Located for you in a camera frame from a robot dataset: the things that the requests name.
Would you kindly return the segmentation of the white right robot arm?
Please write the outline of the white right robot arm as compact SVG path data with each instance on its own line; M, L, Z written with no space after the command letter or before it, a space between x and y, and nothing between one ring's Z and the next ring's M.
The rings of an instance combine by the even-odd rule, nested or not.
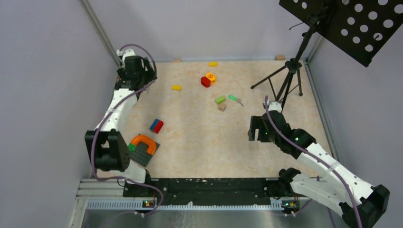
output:
M279 171L279 191L309 197L338 214L350 228L372 228L386 212L390 191L374 186L344 167L303 129L293 129L278 102L265 102L265 113L251 116L250 141L273 143L283 153L314 169L323 182L288 168Z

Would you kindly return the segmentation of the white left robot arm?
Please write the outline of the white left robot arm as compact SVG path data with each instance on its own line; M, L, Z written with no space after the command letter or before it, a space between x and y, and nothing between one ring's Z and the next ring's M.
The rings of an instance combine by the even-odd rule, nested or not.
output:
M151 56L139 56L129 45L116 55L120 62L111 102L100 123L86 132L85 143L95 177L97 171L108 172L112 178L135 182L134 190L147 196L152 183L146 179L147 170L131 161L122 130L141 93L157 80L156 65Z

